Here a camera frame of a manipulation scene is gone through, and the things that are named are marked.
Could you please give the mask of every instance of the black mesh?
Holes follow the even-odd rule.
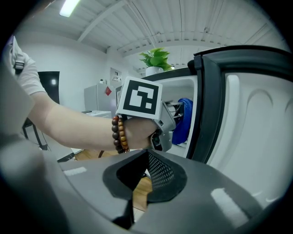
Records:
[[[167,185],[174,177],[172,168],[150,153],[148,154],[148,171],[151,175],[153,190]]]

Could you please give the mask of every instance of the wooden bead bracelet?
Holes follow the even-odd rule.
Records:
[[[114,145],[119,154],[129,151],[126,136],[124,132],[123,122],[119,116],[115,116],[112,120],[112,137],[114,138]]]

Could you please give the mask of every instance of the white t-shirt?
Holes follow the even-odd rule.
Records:
[[[24,67],[20,74],[16,74],[14,65],[19,56],[24,58]],[[15,77],[27,94],[31,95],[36,92],[46,92],[40,82],[35,61],[26,53],[22,52],[14,36],[11,37],[4,49],[3,60],[13,77]]]

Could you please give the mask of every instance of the hand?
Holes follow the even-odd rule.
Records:
[[[149,136],[157,125],[151,119],[134,117],[124,122],[125,135],[130,149],[143,149],[150,145]]]

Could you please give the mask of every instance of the ceiling light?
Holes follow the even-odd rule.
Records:
[[[61,8],[60,15],[69,17],[80,0],[66,0]]]
[[[55,79],[52,79],[52,80],[51,80],[51,84],[52,84],[52,85],[56,85],[56,84],[57,84],[57,81],[56,81]]]

